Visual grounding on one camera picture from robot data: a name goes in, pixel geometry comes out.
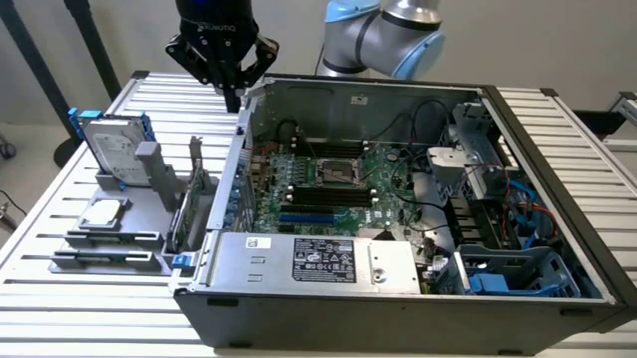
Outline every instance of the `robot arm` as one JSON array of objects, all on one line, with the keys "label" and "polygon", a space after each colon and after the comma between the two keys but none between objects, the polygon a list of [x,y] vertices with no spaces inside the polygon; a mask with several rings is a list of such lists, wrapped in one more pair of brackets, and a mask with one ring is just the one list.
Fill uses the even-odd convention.
[{"label": "robot arm", "polygon": [[[245,89],[275,62],[279,44],[259,35],[251,0],[176,0],[182,17],[179,34],[166,52],[203,84],[223,94],[226,108],[239,112]],[[242,69],[253,45],[257,62]]]},{"label": "robot arm", "polygon": [[[405,80],[434,64],[445,36],[440,0],[330,0],[318,75],[366,77],[367,69]],[[176,0],[179,34],[166,51],[203,84],[223,94],[229,112],[277,59],[279,44],[259,35],[251,0]],[[257,62],[242,70],[253,45]]]}]

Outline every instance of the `floor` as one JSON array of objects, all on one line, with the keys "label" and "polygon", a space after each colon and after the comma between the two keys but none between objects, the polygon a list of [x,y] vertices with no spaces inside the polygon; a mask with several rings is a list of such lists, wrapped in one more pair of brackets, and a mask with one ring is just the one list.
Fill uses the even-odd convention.
[{"label": "floor", "polygon": [[[30,212],[60,171],[54,162],[54,152],[68,134],[62,126],[4,123],[0,123],[0,133],[18,148],[15,158],[0,158],[0,189]],[[4,203],[6,198],[0,196],[0,204]],[[23,220],[23,214],[15,207],[10,208],[10,215],[18,223]],[[0,230],[0,247],[8,238],[10,233]]]}]

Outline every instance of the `blue drive bracket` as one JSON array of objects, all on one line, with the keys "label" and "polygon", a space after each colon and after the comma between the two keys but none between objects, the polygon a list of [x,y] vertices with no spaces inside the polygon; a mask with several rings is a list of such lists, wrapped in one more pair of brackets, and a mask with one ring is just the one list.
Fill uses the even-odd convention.
[{"label": "blue drive bracket", "polygon": [[509,289],[501,274],[474,274],[469,277],[472,291],[477,295],[552,297],[560,286],[550,284],[540,289]]},{"label": "blue drive bracket", "polygon": [[78,108],[71,108],[68,111],[68,121],[74,127],[79,138],[86,141],[88,149],[92,152],[92,156],[96,158],[98,166],[100,167],[99,173],[96,175],[98,183],[104,189],[118,189],[124,190],[127,184],[115,178],[115,176],[107,174],[108,170],[104,168],[103,163],[98,158],[98,151],[91,145],[91,141],[87,140],[87,134],[84,132],[86,125],[92,121],[106,120],[124,120],[124,121],[139,121],[142,124],[144,140],[148,142],[156,142],[155,132],[152,130],[151,118],[144,111],[139,112],[138,116],[120,116],[115,114],[103,114],[100,110],[83,110],[82,112]]}]

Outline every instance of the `sticker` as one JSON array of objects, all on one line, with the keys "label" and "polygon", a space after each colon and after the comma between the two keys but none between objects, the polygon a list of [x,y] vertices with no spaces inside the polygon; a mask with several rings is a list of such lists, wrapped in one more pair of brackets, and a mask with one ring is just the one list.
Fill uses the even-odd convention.
[{"label": "sticker", "polygon": [[357,104],[359,106],[366,106],[370,99],[363,95],[353,95],[350,104]]},{"label": "sticker", "polygon": [[297,281],[357,283],[354,241],[295,239],[291,277]]},{"label": "sticker", "polygon": [[135,159],[138,145],[126,136],[112,134],[95,134],[92,139],[112,175],[128,185],[148,185],[143,163]]},{"label": "sticker", "polygon": [[99,200],[84,214],[84,220],[91,225],[106,225],[115,220],[122,204],[119,200]]},{"label": "sticker", "polygon": [[270,237],[249,237],[246,239],[246,248],[270,248]]}]

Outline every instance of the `black pole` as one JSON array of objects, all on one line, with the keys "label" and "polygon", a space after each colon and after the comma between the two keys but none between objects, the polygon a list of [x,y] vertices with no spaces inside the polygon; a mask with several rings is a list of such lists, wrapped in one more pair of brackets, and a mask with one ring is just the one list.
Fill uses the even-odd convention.
[{"label": "black pole", "polygon": [[72,18],[76,20],[78,28],[80,29],[84,43],[91,52],[92,62],[96,65],[100,73],[102,82],[107,87],[108,97],[111,101],[115,100],[118,94],[122,92],[122,86],[118,82],[118,76],[112,69],[111,59],[108,58],[107,49],[102,42],[100,33],[95,21],[92,21],[91,5],[88,0],[64,0],[67,9],[71,12]]},{"label": "black pole", "polygon": [[79,138],[71,123],[68,122],[67,100],[62,94],[60,87],[58,86],[50,68],[47,67],[44,58],[42,58],[42,54],[38,50],[30,31],[27,30],[24,22],[22,21],[14,0],[0,0],[0,18],[4,22],[4,25],[7,26],[7,30],[10,31],[14,41],[16,42],[22,56],[30,65],[31,72],[36,77],[42,90],[47,95],[47,99],[54,106],[54,110],[56,111],[58,117],[60,118],[62,125],[67,130],[68,136],[71,137],[60,144],[54,155],[56,164],[63,166],[82,143],[82,139]]}]

